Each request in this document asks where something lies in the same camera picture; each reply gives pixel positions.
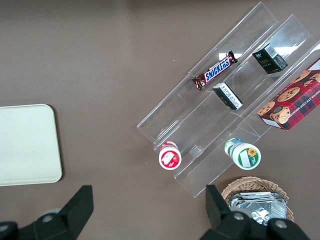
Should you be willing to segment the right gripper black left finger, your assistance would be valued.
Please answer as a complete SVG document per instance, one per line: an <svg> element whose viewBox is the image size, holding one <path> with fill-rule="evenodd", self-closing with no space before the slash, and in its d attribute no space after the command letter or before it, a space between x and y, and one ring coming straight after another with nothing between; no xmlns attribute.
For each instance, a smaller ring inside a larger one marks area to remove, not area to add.
<svg viewBox="0 0 320 240"><path fill-rule="evenodd" d="M83 185L57 213L42 215L18 228L14 221L0 223L2 240L76 240L94 211L93 188Z"/></svg>

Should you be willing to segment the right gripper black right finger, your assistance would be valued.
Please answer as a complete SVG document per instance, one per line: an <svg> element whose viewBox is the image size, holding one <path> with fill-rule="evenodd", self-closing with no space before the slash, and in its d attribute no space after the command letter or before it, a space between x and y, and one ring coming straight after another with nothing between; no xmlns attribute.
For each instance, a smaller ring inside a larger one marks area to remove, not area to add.
<svg viewBox="0 0 320 240"><path fill-rule="evenodd" d="M268 224L257 223L245 213L231 211L215 185L205 188L205 209L211 228L202 240L308 240L294 222L273 218Z"/></svg>

